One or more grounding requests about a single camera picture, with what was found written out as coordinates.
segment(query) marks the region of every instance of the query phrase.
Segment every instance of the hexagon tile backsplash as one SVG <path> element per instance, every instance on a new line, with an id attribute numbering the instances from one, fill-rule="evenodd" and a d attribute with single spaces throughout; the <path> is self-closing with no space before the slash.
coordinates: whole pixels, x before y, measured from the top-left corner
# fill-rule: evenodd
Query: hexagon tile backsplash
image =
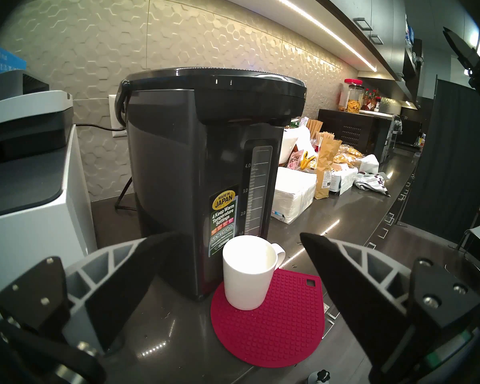
<path id="1" fill-rule="evenodd" d="M 283 26 L 225 0 L 26 0 L 0 32 L 0 46 L 73 95 L 74 122 L 110 126 L 108 94 L 128 74 L 174 66 L 263 70 L 303 80 L 304 115 L 333 109 L 357 71 Z M 130 178 L 126 138 L 79 127 L 92 201 L 121 193 Z"/>

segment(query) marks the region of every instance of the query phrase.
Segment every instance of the white mug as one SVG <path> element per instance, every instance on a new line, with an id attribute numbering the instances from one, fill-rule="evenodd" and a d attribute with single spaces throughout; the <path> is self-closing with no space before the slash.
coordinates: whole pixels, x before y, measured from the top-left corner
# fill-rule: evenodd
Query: white mug
<path id="1" fill-rule="evenodd" d="M 224 245 L 222 259 L 226 299 L 233 307 L 248 311 L 265 300 L 274 270 L 285 259 L 285 251 L 263 238 L 241 235 Z"/>

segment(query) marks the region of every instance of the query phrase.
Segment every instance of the glass jar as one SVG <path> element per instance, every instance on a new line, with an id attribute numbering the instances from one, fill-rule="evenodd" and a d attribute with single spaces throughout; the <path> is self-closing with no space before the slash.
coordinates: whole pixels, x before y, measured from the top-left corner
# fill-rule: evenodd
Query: glass jar
<path id="1" fill-rule="evenodd" d="M 338 110 L 340 111 L 347 111 L 350 85 L 361 86 L 363 85 L 363 81 L 361 81 L 360 79 L 347 78 L 343 82 L 343 89 L 341 90 L 341 95 L 340 95 L 339 104 L 338 104 Z"/>
<path id="2" fill-rule="evenodd" d="M 353 83 L 349 85 L 349 94 L 346 101 L 346 111 L 348 113 L 359 114 L 363 100 L 363 92 L 364 89 L 362 86 Z"/>

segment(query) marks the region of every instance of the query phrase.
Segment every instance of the red silicone trivet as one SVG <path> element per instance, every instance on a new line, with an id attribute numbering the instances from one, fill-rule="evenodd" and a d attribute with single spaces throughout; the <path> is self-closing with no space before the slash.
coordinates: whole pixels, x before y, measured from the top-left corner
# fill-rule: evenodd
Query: red silicone trivet
<path id="1" fill-rule="evenodd" d="M 211 323 L 226 349 L 249 364 L 282 368 L 299 363 L 315 351 L 323 336 L 320 278 L 277 269 L 263 304 L 251 311 L 229 304 L 222 282 L 211 302 Z"/>

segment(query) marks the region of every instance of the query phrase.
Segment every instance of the wall outlet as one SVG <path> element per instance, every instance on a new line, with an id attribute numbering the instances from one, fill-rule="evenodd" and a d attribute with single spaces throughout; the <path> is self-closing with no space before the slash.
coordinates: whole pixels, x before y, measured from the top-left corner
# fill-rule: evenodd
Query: wall outlet
<path id="1" fill-rule="evenodd" d="M 116 117 L 116 109 L 114 108 L 114 103 L 116 101 L 116 96 L 115 95 L 109 95 L 108 96 L 108 108 L 110 109 L 110 127 L 113 129 L 118 129 L 123 127 L 119 123 Z M 112 132 L 112 137 L 124 137 L 126 136 L 126 131 L 113 131 Z"/>

